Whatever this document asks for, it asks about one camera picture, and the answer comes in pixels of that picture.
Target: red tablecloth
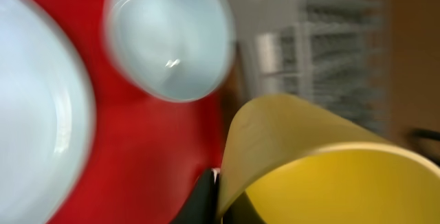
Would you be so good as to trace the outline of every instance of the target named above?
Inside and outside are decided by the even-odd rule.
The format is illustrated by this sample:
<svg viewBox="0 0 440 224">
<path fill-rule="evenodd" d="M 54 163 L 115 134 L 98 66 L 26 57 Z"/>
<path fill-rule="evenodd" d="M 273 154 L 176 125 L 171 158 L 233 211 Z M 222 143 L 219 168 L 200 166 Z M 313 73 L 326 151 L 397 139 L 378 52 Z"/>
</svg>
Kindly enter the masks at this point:
<svg viewBox="0 0 440 224">
<path fill-rule="evenodd" d="M 76 46 L 96 98 L 87 167 L 50 223 L 169 222 L 198 174 L 221 163 L 216 97 L 167 103 L 122 78 L 102 46 L 104 0 L 34 1 Z"/>
</svg>

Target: white bowl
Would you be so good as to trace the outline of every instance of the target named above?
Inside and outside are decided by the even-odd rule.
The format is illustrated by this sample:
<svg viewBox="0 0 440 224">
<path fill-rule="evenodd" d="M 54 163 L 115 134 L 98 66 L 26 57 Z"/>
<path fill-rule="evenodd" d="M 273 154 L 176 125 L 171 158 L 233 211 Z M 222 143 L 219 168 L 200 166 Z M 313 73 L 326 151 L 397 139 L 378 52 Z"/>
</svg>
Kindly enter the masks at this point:
<svg viewBox="0 0 440 224">
<path fill-rule="evenodd" d="M 226 77 L 234 29 L 226 0 L 107 0 L 115 64 L 173 102 L 200 99 Z"/>
<path fill-rule="evenodd" d="M 0 0 L 0 223 L 45 223 L 86 162 L 93 95 L 81 61 L 30 0 Z"/>
</svg>

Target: yellow cup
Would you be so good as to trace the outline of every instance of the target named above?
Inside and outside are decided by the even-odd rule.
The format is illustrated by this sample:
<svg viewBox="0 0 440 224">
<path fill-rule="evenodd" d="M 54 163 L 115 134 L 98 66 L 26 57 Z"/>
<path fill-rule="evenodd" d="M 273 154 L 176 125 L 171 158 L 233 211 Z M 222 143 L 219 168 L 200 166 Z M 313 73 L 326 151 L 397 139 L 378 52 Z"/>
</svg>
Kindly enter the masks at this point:
<svg viewBox="0 0 440 224">
<path fill-rule="evenodd" d="M 221 174 L 218 217 L 245 192 L 266 223 L 440 223 L 432 162 L 294 96 L 237 113 Z"/>
</svg>

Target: dish rack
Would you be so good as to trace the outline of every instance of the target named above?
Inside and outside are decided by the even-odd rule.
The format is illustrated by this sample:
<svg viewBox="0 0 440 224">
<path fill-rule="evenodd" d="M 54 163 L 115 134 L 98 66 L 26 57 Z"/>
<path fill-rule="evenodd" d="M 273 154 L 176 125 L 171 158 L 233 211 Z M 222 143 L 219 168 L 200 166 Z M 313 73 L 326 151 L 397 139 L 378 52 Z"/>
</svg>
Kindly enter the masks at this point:
<svg viewBox="0 0 440 224">
<path fill-rule="evenodd" d="M 248 98 L 287 92 L 386 131 L 381 0 L 229 0 Z"/>
</svg>

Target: red tray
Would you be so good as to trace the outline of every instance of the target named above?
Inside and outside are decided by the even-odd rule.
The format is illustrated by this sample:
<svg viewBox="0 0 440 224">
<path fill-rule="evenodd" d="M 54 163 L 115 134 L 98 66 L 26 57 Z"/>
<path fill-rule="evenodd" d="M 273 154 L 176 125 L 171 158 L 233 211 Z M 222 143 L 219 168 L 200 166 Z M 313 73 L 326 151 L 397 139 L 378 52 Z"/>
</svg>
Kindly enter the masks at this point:
<svg viewBox="0 0 440 224">
<path fill-rule="evenodd" d="M 168 223 L 199 173 L 220 166 L 217 97 L 174 104 L 128 83 L 102 46 L 104 0 L 34 1 L 76 46 L 96 99 L 89 161 L 50 223 Z"/>
</svg>

